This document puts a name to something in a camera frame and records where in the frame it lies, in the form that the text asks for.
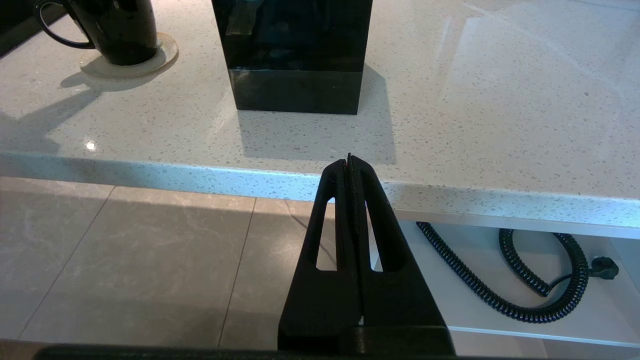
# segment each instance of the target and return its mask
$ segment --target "black box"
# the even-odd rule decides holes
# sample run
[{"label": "black box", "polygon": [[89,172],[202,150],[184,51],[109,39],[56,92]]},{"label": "black box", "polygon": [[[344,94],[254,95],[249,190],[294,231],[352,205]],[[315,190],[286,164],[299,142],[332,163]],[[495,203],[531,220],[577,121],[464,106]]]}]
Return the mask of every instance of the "black box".
[{"label": "black box", "polygon": [[372,0],[212,0],[239,110],[358,113]]}]

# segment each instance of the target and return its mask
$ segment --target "coaster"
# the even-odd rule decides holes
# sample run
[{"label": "coaster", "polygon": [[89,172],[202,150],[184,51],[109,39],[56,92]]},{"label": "coaster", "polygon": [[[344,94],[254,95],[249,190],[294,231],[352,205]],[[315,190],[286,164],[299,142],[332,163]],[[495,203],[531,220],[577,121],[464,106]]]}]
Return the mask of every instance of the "coaster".
[{"label": "coaster", "polygon": [[113,65],[98,50],[89,50],[80,57],[80,69],[98,78],[136,78],[164,67],[176,55],[178,55],[178,44],[175,40],[165,33],[158,33],[158,52],[153,58],[143,63],[128,66]]}]

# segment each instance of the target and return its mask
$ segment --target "mug handle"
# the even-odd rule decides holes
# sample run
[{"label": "mug handle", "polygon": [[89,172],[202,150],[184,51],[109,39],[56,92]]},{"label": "mug handle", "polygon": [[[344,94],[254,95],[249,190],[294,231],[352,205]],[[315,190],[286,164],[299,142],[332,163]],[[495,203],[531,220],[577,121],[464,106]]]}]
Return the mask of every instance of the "mug handle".
[{"label": "mug handle", "polygon": [[64,6],[62,0],[36,0],[33,3],[33,16],[36,18],[42,29],[47,35],[49,35],[53,40],[70,47],[75,47],[78,49],[95,49],[93,42],[89,39],[88,42],[75,42],[71,40],[67,40],[65,38],[61,38],[58,35],[54,34],[51,29],[47,26],[47,23],[42,18],[42,9],[48,4]]}]

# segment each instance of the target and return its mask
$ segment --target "white shelf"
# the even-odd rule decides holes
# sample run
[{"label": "white shelf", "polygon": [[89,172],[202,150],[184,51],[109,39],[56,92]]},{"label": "white shelf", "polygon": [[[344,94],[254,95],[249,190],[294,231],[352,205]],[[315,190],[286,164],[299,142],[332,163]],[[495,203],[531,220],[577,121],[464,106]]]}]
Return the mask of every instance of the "white shelf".
[{"label": "white shelf", "polygon": [[[487,306],[435,252],[414,222],[400,224],[451,331],[640,348],[640,293],[611,245],[611,241],[624,240],[576,236],[589,262],[596,256],[609,256],[620,267],[620,274],[609,281],[589,278],[582,301],[566,318],[530,324],[510,319]],[[555,295],[537,296],[512,273],[498,248],[498,229],[438,224],[434,228],[467,266],[506,300],[532,307],[551,301]],[[514,241],[522,260],[547,282],[570,272],[566,252],[551,234],[516,231]],[[624,244],[640,247],[640,242]]]}]

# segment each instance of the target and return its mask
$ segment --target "tile grout line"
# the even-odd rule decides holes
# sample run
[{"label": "tile grout line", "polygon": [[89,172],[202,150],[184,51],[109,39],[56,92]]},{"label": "tile grout line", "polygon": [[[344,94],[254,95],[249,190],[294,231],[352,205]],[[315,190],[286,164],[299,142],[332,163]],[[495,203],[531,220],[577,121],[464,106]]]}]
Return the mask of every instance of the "tile grout line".
[{"label": "tile grout line", "polygon": [[220,335],[218,336],[218,344],[216,348],[220,348],[220,341],[222,341],[222,334],[225,332],[225,324],[227,323],[227,315],[229,314],[229,307],[231,306],[231,299],[234,296],[234,290],[236,288],[236,281],[238,280],[238,273],[240,272],[240,264],[242,263],[242,255],[244,255],[244,247],[246,246],[246,240],[249,237],[249,229],[251,229],[251,221],[253,220],[253,213],[255,212],[255,205],[258,203],[258,198],[254,198],[253,208],[251,209],[251,217],[249,218],[249,224],[246,227],[246,234],[244,235],[244,242],[242,244],[242,251],[240,252],[240,259],[238,260],[238,268],[236,268],[236,276],[234,277],[234,284],[231,286],[231,293],[229,294],[229,303],[227,304],[227,311],[225,311],[225,318],[222,320],[222,328],[220,329]]},{"label": "tile grout line", "polygon": [[53,285],[56,283],[56,281],[58,281],[58,278],[60,277],[60,274],[62,274],[62,271],[64,271],[64,269],[67,267],[67,264],[69,264],[69,260],[71,260],[71,257],[76,253],[76,250],[78,249],[78,247],[80,246],[80,244],[82,243],[82,241],[84,240],[84,237],[86,236],[86,234],[89,232],[89,229],[91,229],[91,225],[93,225],[95,219],[98,217],[98,214],[100,214],[100,212],[102,211],[102,209],[104,208],[104,205],[107,203],[107,200],[109,200],[109,198],[111,197],[111,194],[113,193],[113,190],[115,190],[115,186],[111,188],[111,191],[109,192],[109,195],[107,195],[107,197],[104,199],[104,202],[102,203],[102,205],[100,206],[100,209],[98,209],[98,212],[95,213],[95,216],[93,217],[93,219],[91,220],[91,223],[89,223],[89,226],[86,227],[86,230],[84,231],[84,233],[82,234],[82,236],[80,237],[80,241],[78,241],[78,243],[76,244],[76,247],[74,247],[73,251],[71,252],[71,254],[69,254],[69,257],[67,258],[67,260],[65,261],[65,264],[62,266],[62,268],[60,269],[60,272],[57,274],[56,278],[53,280],[53,282],[51,283],[51,286],[49,286],[49,289],[47,289],[47,292],[44,294],[44,296],[42,297],[42,300],[40,300],[40,303],[38,303],[38,306],[36,306],[35,310],[33,310],[33,312],[31,313],[31,316],[29,316],[29,320],[27,320],[27,322],[24,324],[22,330],[20,331],[20,334],[18,335],[18,338],[16,340],[20,340],[20,338],[22,337],[22,335],[24,334],[24,331],[27,329],[27,327],[29,326],[29,323],[31,323],[31,320],[33,319],[33,317],[36,315],[36,313],[38,312],[38,309],[40,309],[40,306],[42,305],[42,303],[44,302],[44,299],[47,298],[47,295],[49,294],[49,292],[51,291],[51,289],[53,288]]}]

